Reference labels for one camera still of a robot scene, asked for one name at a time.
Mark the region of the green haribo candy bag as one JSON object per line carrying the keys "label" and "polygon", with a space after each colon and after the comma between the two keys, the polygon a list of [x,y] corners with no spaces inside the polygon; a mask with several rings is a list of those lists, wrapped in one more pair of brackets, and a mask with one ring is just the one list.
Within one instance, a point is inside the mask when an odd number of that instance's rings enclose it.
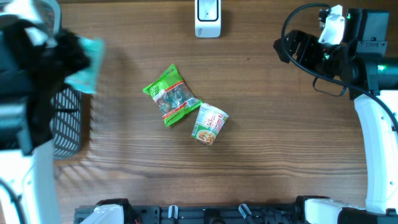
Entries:
{"label": "green haribo candy bag", "polygon": [[159,106],[166,127],[173,125],[202,104],[202,100],[194,96],[174,64],[142,91]]}

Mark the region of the cup noodles container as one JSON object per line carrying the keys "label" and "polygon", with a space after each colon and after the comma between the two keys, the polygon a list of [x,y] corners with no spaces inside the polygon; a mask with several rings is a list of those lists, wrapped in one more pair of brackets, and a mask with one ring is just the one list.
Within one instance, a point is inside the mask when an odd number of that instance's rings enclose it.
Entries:
{"label": "cup noodles container", "polygon": [[202,103],[192,131],[192,137],[212,145],[229,115],[221,109]]}

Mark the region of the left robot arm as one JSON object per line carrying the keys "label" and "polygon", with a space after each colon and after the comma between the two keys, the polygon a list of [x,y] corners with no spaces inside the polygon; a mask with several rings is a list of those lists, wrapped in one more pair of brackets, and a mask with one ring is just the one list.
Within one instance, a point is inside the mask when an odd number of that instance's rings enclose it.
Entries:
{"label": "left robot arm", "polygon": [[1,206],[7,223],[60,223],[55,151],[80,145],[78,90],[103,43],[62,27],[56,1],[1,2]]}

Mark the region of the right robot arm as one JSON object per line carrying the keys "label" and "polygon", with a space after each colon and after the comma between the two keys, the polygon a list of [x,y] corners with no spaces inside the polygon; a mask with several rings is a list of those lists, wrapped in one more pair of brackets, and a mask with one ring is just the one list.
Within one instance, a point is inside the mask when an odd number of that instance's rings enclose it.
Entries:
{"label": "right robot arm", "polygon": [[299,196],[297,223],[397,222],[397,59],[385,56],[389,13],[317,4],[321,35],[281,30],[274,49],[284,63],[342,87],[361,123],[367,165],[363,208]]}

